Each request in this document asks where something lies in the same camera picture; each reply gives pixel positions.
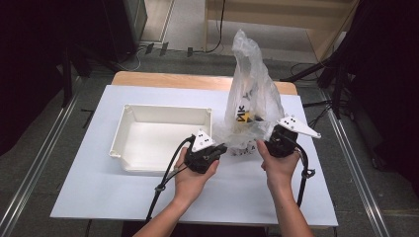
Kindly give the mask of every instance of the wooden table edge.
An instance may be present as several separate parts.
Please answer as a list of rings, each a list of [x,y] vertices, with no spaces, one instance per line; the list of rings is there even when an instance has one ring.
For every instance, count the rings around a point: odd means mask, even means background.
[[[112,85],[229,91],[231,82],[232,77],[227,76],[121,71],[115,74]],[[280,94],[297,95],[295,84],[274,83]]]

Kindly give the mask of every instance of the camera stand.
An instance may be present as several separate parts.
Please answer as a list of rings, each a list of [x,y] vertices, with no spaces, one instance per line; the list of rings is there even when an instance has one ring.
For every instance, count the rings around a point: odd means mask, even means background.
[[[335,88],[332,94],[332,110],[336,118],[340,119],[339,101],[344,83],[348,81],[348,68],[352,59],[357,54],[357,44],[360,40],[360,33],[363,30],[363,22],[365,22],[367,17],[370,16],[373,8],[374,4],[362,4],[361,2],[357,8],[357,12],[355,13],[351,29],[346,33],[341,44],[338,46],[336,51],[330,55],[330,57],[312,65],[292,77],[282,79],[281,81],[295,82],[324,68],[317,80],[317,85],[320,88],[327,88],[335,78]]]

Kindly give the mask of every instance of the white tray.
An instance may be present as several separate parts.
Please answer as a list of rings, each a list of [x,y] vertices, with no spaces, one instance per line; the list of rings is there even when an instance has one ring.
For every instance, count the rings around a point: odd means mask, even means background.
[[[125,105],[110,155],[126,171],[162,176],[185,138],[199,129],[211,136],[211,119],[207,108]]]

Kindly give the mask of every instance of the plastic bag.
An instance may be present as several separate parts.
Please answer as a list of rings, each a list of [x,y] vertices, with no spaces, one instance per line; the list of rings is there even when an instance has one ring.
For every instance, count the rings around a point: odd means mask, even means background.
[[[239,30],[232,50],[237,65],[224,122],[214,125],[213,138],[225,143],[232,155],[242,155],[253,153],[255,139],[269,139],[284,109],[258,44]]]

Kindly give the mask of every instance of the white table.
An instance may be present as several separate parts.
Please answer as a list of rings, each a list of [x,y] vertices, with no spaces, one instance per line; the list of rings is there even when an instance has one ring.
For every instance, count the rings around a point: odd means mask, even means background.
[[[227,91],[107,86],[74,163],[58,196],[51,217],[143,220],[161,177],[146,177],[123,170],[109,156],[125,104],[212,108],[213,120],[223,119]],[[306,122],[299,96],[282,95],[286,113]],[[307,181],[301,210],[312,227],[336,226],[337,220],[312,138],[300,135],[309,168],[316,175]],[[247,156],[223,155],[217,173],[181,222],[276,225],[274,204],[256,152]],[[293,176],[296,197],[302,166]],[[171,200],[173,181],[161,194],[153,216]]]

